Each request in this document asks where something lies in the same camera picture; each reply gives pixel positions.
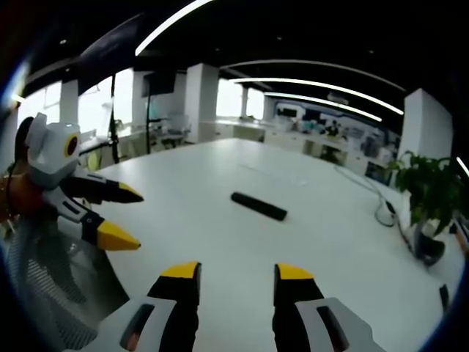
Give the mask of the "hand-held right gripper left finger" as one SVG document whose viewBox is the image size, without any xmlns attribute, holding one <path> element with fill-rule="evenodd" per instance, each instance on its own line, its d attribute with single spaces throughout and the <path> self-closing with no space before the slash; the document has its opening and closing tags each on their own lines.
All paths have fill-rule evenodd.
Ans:
<svg viewBox="0 0 469 352">
<path fill-rule="evenodd" d="M 104 319 L 82 351 L 192 351 L 201 272 L 197 261 L 167 268 L 145 296 L 132 298 Z"/>
</svg>

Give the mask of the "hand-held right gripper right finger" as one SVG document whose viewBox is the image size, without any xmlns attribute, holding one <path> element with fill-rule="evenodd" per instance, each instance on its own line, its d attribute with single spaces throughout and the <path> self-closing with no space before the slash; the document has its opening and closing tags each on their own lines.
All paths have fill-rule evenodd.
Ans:
<svg viewBox="0 0 469 352">
<path fill-rule="evenodd" d="M 303 268 L 274 266 L 272 328 L 278 351 L 382 351 L 371 326 L 337 298 L 325 297 Z"/>
</svg>

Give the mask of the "person's left hand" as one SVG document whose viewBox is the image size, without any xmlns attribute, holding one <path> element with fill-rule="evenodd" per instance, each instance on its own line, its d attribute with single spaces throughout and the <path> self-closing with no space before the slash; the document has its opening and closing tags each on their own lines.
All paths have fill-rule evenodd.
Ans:
<svg viewBox="0 0 469 352">
<path fill-rule="evenodd" d="M 42 192 L 28 173 L 1 177 L 1 222 L 34 215 L 43 208 Z"/>
</svg>

